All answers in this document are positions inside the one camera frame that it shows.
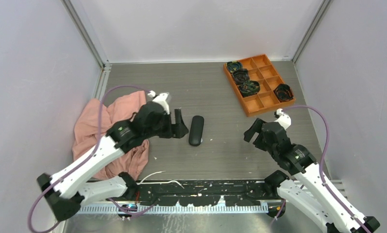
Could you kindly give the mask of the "rolled dark belt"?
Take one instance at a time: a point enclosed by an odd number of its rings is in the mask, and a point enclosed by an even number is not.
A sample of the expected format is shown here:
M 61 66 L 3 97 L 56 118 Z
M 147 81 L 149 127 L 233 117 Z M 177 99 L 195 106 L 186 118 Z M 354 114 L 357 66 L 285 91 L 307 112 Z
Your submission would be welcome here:
M 274 94 L 279 102 L 294 100 L 294 94 L 289 85 L 281 83 L 274 89 Z
M 238 90 L 243 98 L 249 97 L 260 91 L 260 84 L 257 81 L 245 81 L 238 86 Z
M 236 85 L 241 85 L 250 80 L 248 70 L 245 68 L 234 71 L 232 77 Z
M 232 74 L 237 70 L 241 70 L 243 65 L 239 61 L 229 61 L 226 63 L 227 70 Z

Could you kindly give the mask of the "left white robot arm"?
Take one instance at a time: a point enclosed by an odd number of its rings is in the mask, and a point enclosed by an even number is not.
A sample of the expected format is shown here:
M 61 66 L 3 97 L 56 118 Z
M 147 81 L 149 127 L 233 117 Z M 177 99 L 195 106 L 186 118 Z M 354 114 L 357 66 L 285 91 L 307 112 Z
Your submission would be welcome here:
M 138 184 L 129 173 L 121 172 L 113 178 L 97 182 L 90 182 L 90 178 L 151 137 L 184 137 L 188 128 L 181 110 L 175 109 L 174 123 L 171 117 L 166 103 L 149 101 L 133 118 L 113 124 L 100 141 L 74 163 L 53 175 L 40 175 L 37 183 L 56 219 L 67 220 L 81 207 L 100 200 L 117 197 L 132 200 Z

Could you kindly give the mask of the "orange compartment tray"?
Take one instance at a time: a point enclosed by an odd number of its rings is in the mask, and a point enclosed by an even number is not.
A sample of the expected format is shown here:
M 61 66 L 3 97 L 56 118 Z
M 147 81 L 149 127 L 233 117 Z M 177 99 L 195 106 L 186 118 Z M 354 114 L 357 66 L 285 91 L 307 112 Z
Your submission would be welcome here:
M 286 83 L 266 54 L 260 54 L 237 61 L 243 65 L 243 68 L 248 70 L 250 80 L 257 81 L 260 84 L 260 91 L 256 95 L 243 98 L 238 90 L 238 85 L 236 85 L 233 80 L 232 74 L 227 70 L 227 62 L 223 65 L 223 71 L 227 80 L 247 117 L 294 105 L 296 101 L 294 92 L 294 100 L 279 102 L 276 98 L 273 92 L 274 89 L 279 84 Z

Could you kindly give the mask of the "rolled dark belt right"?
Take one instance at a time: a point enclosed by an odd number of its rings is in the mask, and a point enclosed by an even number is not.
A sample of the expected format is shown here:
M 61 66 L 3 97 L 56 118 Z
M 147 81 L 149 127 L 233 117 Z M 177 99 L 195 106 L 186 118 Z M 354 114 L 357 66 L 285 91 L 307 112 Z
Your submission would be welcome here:
M 279 102 L 294 100 L 294 94 L 289 85 L 281 83 L 274 89 L 274 94 Z

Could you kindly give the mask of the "black glasses case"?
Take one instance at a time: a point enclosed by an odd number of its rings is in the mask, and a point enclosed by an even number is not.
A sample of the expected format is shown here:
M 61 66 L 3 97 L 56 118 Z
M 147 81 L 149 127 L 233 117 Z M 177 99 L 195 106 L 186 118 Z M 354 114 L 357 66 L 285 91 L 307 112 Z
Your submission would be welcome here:
M 199 146 L 202 143 L 203 128 L 204 118 L 198 115 L 193 116 L 188 138 L 189 145 Z

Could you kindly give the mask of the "pink cloth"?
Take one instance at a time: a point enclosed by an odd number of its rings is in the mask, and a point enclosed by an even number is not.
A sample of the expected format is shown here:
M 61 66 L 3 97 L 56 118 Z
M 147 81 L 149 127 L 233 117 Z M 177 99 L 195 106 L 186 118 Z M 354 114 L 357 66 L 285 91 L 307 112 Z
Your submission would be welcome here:
M 138 112 L 140 107 L 146 103 L 143 91 L 136 91 L 129 95 L 117 98 L 109 106 L 102 107 L 101 132 L 105 134 L 114 123 L 129 119 L 133 113 Z M 91 99 L 83 109 L 74 126 L 75 141 L 72 147 L 73 160 L 78 160 L 88 150 L 93 148 L 97 142 L 97 120 L 100 101 Z M 125 155 L 110 162 L 93 178 L 98 180 L 110 179 L 121 172 L 129 173 L 137 180 L 149 160 L 149 141 L 144 140 L 142 144 L 131 149 Z

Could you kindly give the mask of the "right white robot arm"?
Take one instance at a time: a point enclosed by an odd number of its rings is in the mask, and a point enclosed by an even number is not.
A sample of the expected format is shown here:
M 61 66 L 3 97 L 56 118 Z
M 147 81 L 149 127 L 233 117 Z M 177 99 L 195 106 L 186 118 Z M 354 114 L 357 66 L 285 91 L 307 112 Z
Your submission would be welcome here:
M 265 194 L 270 199 L 282 198 L 302 211 L 324 233 L 373 233 L 380 222 L 353 207 L 330 180 L 310 151 L 293 144 L 286 134 L 290 118 L 265 122 L 259 118 L 245 131 L 244 140 L 267 151 L 281 170 L 265 178 Z

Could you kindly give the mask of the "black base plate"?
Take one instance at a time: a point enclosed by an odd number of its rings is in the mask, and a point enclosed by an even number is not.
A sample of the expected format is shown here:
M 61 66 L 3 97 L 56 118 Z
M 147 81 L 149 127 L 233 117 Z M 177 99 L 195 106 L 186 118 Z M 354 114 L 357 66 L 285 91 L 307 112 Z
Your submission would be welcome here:
M 138 185 L 131 200 L 150 206 L 255 206 L 280 197 L 263 180 L 179 180 L 148 181 Z

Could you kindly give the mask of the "rolled dark belt top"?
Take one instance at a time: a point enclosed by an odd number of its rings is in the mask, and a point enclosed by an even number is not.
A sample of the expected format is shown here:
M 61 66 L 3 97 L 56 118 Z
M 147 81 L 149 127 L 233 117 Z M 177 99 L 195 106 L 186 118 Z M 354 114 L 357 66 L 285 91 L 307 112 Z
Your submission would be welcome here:
M 243 65 L 239 61 L 229 61 L 226 63 L 227 70 L 232 74 L 237 70 L 241 70 Z

